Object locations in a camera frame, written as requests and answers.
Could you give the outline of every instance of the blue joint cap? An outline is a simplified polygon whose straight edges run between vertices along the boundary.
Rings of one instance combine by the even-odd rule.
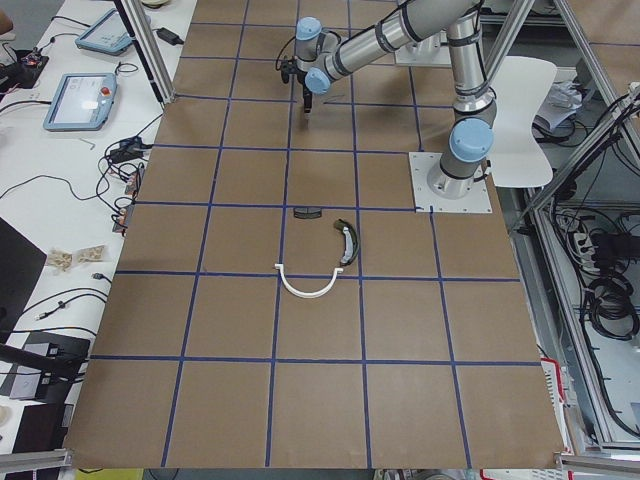
[[[316,95],[324,95],[331,87],[331,80],[326,73],[316,67],[311,67],[304,77],[304,84]]]
[[[322,31],[320,20],[315,17],[304,17],[296,25],[296,40],[305,41],[316,38]]]
[[[449,147],[455,157],[466,163],[479,162],[493,145],[493,131],[479,118],[467,118],[456,123],[449,136]]]

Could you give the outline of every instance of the yellow object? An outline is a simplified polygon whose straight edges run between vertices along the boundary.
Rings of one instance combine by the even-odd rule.
[[[118,468],[118,469],[107,469],[107,470],[87,470],[87,472],[93,473],[83,473],[80,470],[76,472],[76,479],[82,480],[142,480],[142,474],[144,470],[142,468]]]

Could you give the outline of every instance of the black connector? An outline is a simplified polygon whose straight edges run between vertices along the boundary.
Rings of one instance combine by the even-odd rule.
[[[158,38],[160,38],[161,40],[164,40],[170,45],[184,44],[184,40],[182,40],[178,34],[173,33],[171,30],[168,30],[164,27],[156,30],[156,33],[158,34]]]

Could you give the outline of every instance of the white mounting plate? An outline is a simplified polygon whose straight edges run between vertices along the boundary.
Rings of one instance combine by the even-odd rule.
[[[423,40],[418,46],[413,46],[409,43],[396,50],[396,65],[451,68],[451,55],[449,55],[449,47],[447,47],[446,41],[446,35],[444,32],[440,32],[439,46],[425,48],[426,45],[423,44],[427,40]]]
[[[440,161],[441,153],[434,152],[410,152],[409,165],[411,167],[411,183],[413,184],[413,201],[416,212],[429,213],[491,213],[491,201],[487,193],[484,180],[476,182],[464,197],[457,200],[443,198],[434,193],[427,185],[427,174],[431,167]],[[475,176],[482,175],[482,169],[478,167]]]

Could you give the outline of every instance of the white table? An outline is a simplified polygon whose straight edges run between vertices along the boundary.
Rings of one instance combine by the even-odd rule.
[[[147,10],[151,27],[166,27],[184,39],[196,3],[197,0],[172,0],[158,10]],[[91,24],[110,8],[113,8],[111,2],[66,0],[58,15]],[[84,27],[78,27],[66,20],[56,19],[47,28],[39,46],[48,43],[55,34],[84,31]],[[68,179],[81,197],[91,196],[100,177],[97,162],[104,149],[113,142],[136,134],[162,113],[133,46],[121,56],[112,57],[80,50],[76,48],[74,38],[61,36],[47,47],[44,54],[50,57],[50,61],[36,88],[7,95],[0,107],[19,100],[51,100],[64,73],[113,72],[118,62],[133,63],[139,67],[139,71],[118,76],[117,96],[109,120],[97,132],[52,133],[44,130],[42,122],[48,108],[46,105],[16,107],[0,114],[0,193],[33,176],[47,174]],[[158,44],[173,77],[182,48],[162,41],[158,41]],[[155,122],[144,132],[142,137],[145,143],[153,142],[158,124],[159,121]],[[107,201],[114,200],[124,192],[122,182],[110,182],[111,189],[104,195]],[[100,272],[111,278],[116,269],[123,238],[112,233],[110,214],[111,210],[98,199],[80,202],[71,196],[67,185],[50,179],[36,180],[0,200],[0,216],[46,253],[52,248],[72,252],[95,245],[106,245],[108,249],[108,258],[101,263],[79,265],[67,272],[45,267],[29,304],[76,287],[108,291],[109,284],[105,280],[92,279],[91,274]],[[72,325],[98,330],[104,305],[90,297],[74,301],[68,308],[46,319],[35,320],[38,313],[51,310],[58,300],[67,297],[69,295],[52,299],[41,308],[25,314],[16,329]],[[78,330],[52,333],[93,341],[92,335]],[[13,334],[7,343],[22,347],[26,338],[26,334]],[[0,362],[0,371],[8,371],[9,367]],[[81,384],[72,387],[67,403],[75,404],[80,388]],[[8,406],[11,410],[9,420],[0,426],[0,454],[11,453],[23,408],[34,403],[0,397],[0,405]]]

